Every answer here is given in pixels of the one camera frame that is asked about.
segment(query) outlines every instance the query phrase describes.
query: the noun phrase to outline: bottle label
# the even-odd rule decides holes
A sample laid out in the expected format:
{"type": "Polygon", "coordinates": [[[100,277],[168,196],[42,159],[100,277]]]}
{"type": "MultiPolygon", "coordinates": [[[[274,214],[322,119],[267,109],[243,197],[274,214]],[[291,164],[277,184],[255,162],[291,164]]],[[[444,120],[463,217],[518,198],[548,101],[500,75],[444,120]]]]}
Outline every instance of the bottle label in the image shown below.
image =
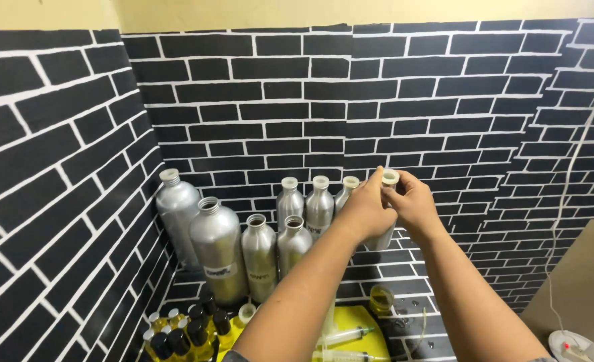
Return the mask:
{"type": "Polygon", "coordinates": [[[274,270],[268,271],[268,272],[261,272],[261,273],[248,272],[248,280],[251,283],[260,283],[260,284],[273,283],[276,279],[277,279],[277,273],[274,270]]]}
{"type": "Polygon", "coordinates": [[[315,226],[311,226],[310,224],[306,223],[306,229],[308,229],[310,236],[312,236],[313,242],[316,241],[317,239],[319,239],[319,237],[324,234],[324,232],[328,229],[328,227],[329,227],[328,225],[321,226],[321,227],[315,227],[315,226]]]}
{"type": "Polygon", "coordinates": [[[223,268],[203,267],[205,276],[211,279],[226,279],[237,274],[237,264],[230,264],[223,268]]]}

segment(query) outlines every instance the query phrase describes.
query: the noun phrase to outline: aluminum bottle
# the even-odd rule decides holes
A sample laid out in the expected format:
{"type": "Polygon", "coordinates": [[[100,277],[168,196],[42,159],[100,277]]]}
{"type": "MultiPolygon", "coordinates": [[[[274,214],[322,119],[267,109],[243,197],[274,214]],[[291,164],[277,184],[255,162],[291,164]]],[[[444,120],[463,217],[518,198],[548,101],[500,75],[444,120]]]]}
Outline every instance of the aluminum bottle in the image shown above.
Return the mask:
{"type": "Polygon", "coordinates": [[[159,177],[164,186],[156,195],[156,208],[165,230],[170,235],[181,266],[186,270],[198,268],[196,252],[189,239],[189,225],[198,214],[200,195],[193,185],[180,180],[178,169],[164,169],[159,177]]]}
{"type": "Polygon", "coordinates": [[[313,177],[312,187],[312,191],[306,198],[306,228],[312,236],[312,241],[316,242],[331,226],[335,201],[331,193],[328,192],[328,177],[313,177]]]}
{"type": "Polygon", "coordinates": [[[285,220],[286,228],[277,238],[279,271],[284,278],[312,247],[312,237],[303,227],[303,218],[291,215],[285,220]]]}
{"type": "Polygon", "coordinates": [[[342,178],[341,183],[344,185],[344,188],[335,195],[335,215],[344,207],[346,200],[350,197],[350,193],[359,186],[359,179],[355,176],[346,176],[342,178]]]}
{"type": "MultiPolygon", "coordinates": [[[[384,187],[391,187],[392,189],[396,188],[398,185],[398,181],[400,180],[400,174],[392,169],[385,169],[384,174],[382,175],[382,186],[384,187]]],[[[382,235],[378,236],[377,238],[371,238],[364,242],[368,250],[385,250],[389,247],[391,243],[391,237],[393,236],[393,230],[396,228],[396,223],[394,222],[393,225],[382,235]]]]}
{"type": "Polygon", "coordinates": [[[277,286],[277,235],[265,224],[265,216],[253,214],[241,236],[250,296],[263,303],[277,286]]]}
{"type": "Polygon", "coordinates": [[[215,301],[232,305],[248,294],[239,218],[228,207],[219,205],[216,197],[201,199],[198,209],[189,237],[215,301]]]}
{"type": "Polygon", "coordinates": [[[303,216],[303,195],[297,190],[295,177],[282,178],[282,192],[277,196],[277,227],[279,232],[285,229],[285,220],[291,215],[303,216]]]}

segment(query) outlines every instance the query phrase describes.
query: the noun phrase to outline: person's left hand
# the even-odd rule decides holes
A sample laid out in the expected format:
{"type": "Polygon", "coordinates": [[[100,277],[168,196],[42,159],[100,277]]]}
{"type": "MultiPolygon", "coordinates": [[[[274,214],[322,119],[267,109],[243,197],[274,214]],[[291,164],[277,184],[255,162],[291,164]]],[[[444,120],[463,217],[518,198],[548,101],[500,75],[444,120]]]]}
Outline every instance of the person's left hand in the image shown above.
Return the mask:
{"type": "Polygon", "coordinates": [[[391,208],[383,208],[381,199],[382,166],[378,166],[368,181],[362,182],[350,195],[335,223],[357,236],[357,242],[382,235],[398,218],[391,208]]]}

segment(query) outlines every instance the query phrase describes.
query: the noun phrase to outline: white cable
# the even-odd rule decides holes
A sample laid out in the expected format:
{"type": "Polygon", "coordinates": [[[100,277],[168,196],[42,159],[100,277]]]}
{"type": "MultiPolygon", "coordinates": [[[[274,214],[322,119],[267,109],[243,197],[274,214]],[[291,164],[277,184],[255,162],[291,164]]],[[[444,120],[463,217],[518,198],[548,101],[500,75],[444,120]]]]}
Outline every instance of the white cable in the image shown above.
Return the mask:
{"type": "Polygon", "coordinates": [[[556,315],[556,318],[558,318],[558,325],[560,326],[560,330],[562,330],[563,332],[565,332],[565,329],[563,328],[563,321],[561,320],[561,316],[559,315],[559,313],[556,311],[556,309],[554,309],[553,296],[552,296],[552,278],[550,276],[550,273],[547,271],[547,268],[549,266],[549,262],[552,261],[552,257],[554,256],[554,253],[556,251],[556,227],[558,226],[558,223],[561,221],[561,217],[563,214],[563,203],[566,199],[567,187],[570,184],[570,174],[572,173],[572,168],[575,165],[576,157],[578,156],[578,153],[581,150],[583,141],[585,140],[585,136],[587,135],[587,132],[590,129],[590,125],[592,124],[593,119],[594,119],[594,105],[592,106],[592,112],[590,113],[590,116],[585,121],[585,127],[583,128],[583,134],[581,135],[581,139],[579,139],[578,143],[576,144],[576,149],[575,149],[574,154],[572,154],[572,159],[570,160],[570,164],[569,164],[569,166],[567,166],[566,185],[563,188],[563,193],[561,194],[561,199],[558,203],[558,215],[556,216],[556,221],[554,222],[554,225],[552,225],[552,247],[551,247],[550,251],[548,252],[549,258],[547,258],[547,262],[545,263],[545,274],[547,274],[547,280],[549,282],[549,308],[552,310],[552,312],[554,312],[554,314],[556,315]]]}

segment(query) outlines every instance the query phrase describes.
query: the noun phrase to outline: syringe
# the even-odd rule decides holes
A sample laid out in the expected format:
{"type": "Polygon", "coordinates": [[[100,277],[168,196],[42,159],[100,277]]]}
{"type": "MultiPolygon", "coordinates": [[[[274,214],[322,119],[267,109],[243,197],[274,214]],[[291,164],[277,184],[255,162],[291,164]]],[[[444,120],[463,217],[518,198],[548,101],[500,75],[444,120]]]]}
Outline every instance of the syringe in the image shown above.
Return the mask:
{"type": "Polygon", "coordinates": [[[375,327],[363,327],[357,326],[356,328],[351,328],[347,330],[342,330],[341,332],[329,334],[324,337],[320,337],[317,340],[317,345],[326,345],[332,346],[337,345],[338,343],[350,341],[350,340],[361,340],[366,334],[371,333],[375,327]]]}
{"type": "Polygon", "coordinates": [[[356,350],[323,350],[312,353],[313,358],[317,358],[322,362],[377,362],[390,361],[388,357],[375,357],[369,355],[367,352],[359,352],[356,350]]]}

